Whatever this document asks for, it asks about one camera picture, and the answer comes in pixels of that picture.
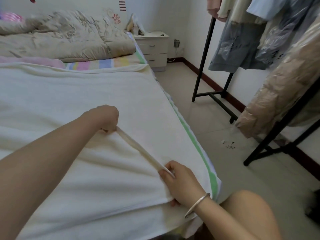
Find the tiled floor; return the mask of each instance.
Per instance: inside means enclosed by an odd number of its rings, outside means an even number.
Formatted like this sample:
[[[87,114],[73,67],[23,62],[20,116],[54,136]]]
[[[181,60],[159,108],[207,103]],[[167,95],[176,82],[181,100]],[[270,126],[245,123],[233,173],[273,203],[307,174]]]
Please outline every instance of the tiled floor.
[[[191,102],[196,74],[183,63],[171,63],[165,72],[155,75],[213,162],[222,180],[220,202],[236,190],[251,190],[270,204],[284,239],[320,239],[320,226],[304,215],[312,191],[320,189],[317,179],[283,153],[254,161],[245,167],[243,161],[257,142],[246,139],[232,128],[228,114],[210,97],[198,97],[194,103]],[[201,81],[199,92],[209,91],[212,89]],[[224,102],[239,115],[234,107]],[[224,148],[221,141],[227,139],[235,141],[237,148]]]

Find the clothes rack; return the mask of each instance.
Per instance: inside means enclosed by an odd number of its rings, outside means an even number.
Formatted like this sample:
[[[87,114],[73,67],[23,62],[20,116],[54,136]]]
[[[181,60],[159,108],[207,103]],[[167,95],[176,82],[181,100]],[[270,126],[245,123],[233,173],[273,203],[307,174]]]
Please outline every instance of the clothes rack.
[[[200,80],[203,73],[203,68],[205,66],[206,57],[208,54],[210,41],[212,38],[212,33],[214,31],[216,19],[214,17],[211,18],[210,27],[207,35],[207,40],[204,45],[204,51],[202,54],[202,59],[199,67],[199,74],[194,86],[192,102],[195,101],[196,97],[202,96],[210,96],[220,107],[222,107],[230,116],[230,124],[238,119],[238,117],[224,105],[215,95],[220,94],[221,98],[225,98],[227,95],[227,89],[233,77],[233,73],[230,73],[224,88],[221,91],[214,91],[214,92],[204,92],[204,93],[197,93]],[[278,121],[274,127],[270,130],[267,136],[259,143],[256,149],[248,156],[248,158],[244,161],[244,165],[248,166],[252,161],[261,159],[263,157],[267,157],[273,155],[275,153],[288,153],[294,147],[296,147],[299,143],[301,143],[304,139],[306,139],[310,134],[312,134],[316,129],[320,127],[320,119],[315,122],[312,126],[310,126],[302,135],[300,135],[297,139],[293,142],[288,143],[285,146],[281,146],[279,148],[273,149],[269,146],[270,142],[272,142],[276,136],[290,123],[290,121],[302,110],[302,108],[314,97],[314,95],[320,90],[320,77],[315,81],[315,83],[307,90],[307,92],[296,102],[296,104],[286,113],[286,115]]]

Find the drawer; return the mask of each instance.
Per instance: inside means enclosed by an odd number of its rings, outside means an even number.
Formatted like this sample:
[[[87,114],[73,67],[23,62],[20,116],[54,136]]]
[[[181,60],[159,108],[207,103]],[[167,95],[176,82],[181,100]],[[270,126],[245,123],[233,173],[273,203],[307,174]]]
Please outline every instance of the drawer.
[[[150,67],[165,67],[167,65],[167,54],[145,55]]]
[[[149,54],[166,54],[168,50],[168,39],[141,39],[137,44],[144,55]]]

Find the white nightstand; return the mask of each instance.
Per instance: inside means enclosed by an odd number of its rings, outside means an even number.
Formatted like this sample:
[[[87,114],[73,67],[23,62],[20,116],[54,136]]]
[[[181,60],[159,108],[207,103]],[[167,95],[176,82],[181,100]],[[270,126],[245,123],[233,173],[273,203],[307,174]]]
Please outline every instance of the white nightstand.
[[[161,31],[149,32],[145,36],[134,36],[146,61],[154,72],[166,70],[168,38],[169,36]]]

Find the forearm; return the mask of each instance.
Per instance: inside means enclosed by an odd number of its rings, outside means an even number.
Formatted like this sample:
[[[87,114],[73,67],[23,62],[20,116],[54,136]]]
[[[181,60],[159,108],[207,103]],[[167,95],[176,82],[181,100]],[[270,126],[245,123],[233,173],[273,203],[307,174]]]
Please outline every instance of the forearm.
[[[216,240],[258,240],[210,198],[200,202],[194,211]]]
[[[83,115],[0,161],[0,232],[4,239],[16,238],[98,131],[99,124],[89,119]]]

